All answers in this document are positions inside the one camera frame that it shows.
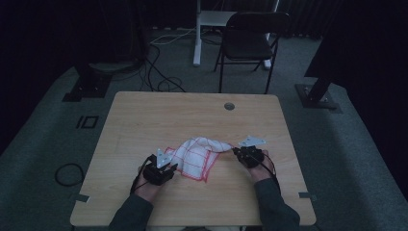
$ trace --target cloth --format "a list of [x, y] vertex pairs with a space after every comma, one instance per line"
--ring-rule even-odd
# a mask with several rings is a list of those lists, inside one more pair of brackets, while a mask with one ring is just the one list
[[[299, 214], [285, 204], [271, 178], [255, 183], [261, 222], [265, 230], [299, 230]], [[150, 202], [131, 194], [116, 212], [109, 230], [143, 231], [152, 213]]]
[[191, 179], [207, 182], [208, 174], [220, 152], [228, 151], [233, 146], [203, 137], [185, 141], [180, 147], [169, 147], [165, 154], [172, 156], [171, 165], [177, 164], [182, 175]]

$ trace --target wooden table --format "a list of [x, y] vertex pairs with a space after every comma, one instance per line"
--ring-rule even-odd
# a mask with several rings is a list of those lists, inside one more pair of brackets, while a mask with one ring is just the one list
[[[233, 103], [235, 109], [224, 109]], [[192, 137], [238, 146], [248, 135], [265, 139], [284, 200], [302, 225], [316, 222], [279, 100], [273, 95], [119, 92], [105, 122], [71, 216], [75, 226], [109, 225], [129, 195], [138, 167], [157, 148]], [[176, 173], [156, 198], [152, 226], [259, 225], [252, 182], [232, 151], [219, 155], [208, 182]]]

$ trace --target checkered towel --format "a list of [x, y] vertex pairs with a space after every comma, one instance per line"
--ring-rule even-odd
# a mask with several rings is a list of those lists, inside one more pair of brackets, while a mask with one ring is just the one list
[[213, 141], [207, 138], [192, 138], [180, 147], [169, 147], [166, 155], [172, 156], [171, 164], [178, 164], [177, 169], [182, 175], [191, 179], [207, 182], [208, 173], [220, 152], [228, 151], [232, 145]]

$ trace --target gray sleeve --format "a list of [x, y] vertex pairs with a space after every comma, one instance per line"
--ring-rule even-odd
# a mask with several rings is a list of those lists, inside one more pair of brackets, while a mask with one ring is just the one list
[[261, 222], [265, 230], [299, 230], [300, 216], [285, 204], [271, 178], [255, 183]]
[[109, 224], [109, 230], [142, 231], [146, 228], [152, 211], [153, 205], [150, 202], [131, 194], [117, 210]]

